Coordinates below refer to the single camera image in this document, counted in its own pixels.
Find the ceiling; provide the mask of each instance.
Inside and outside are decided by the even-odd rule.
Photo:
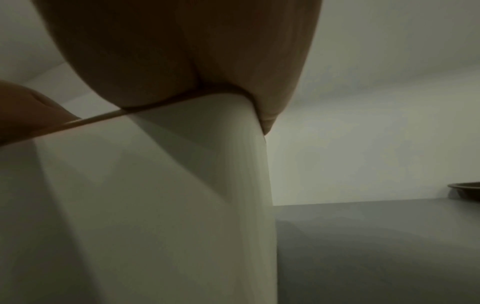
[[[324,0],[297,102],[480,64],[478,0]],[[0,0],[0,78],[63,62],[28,0]]]

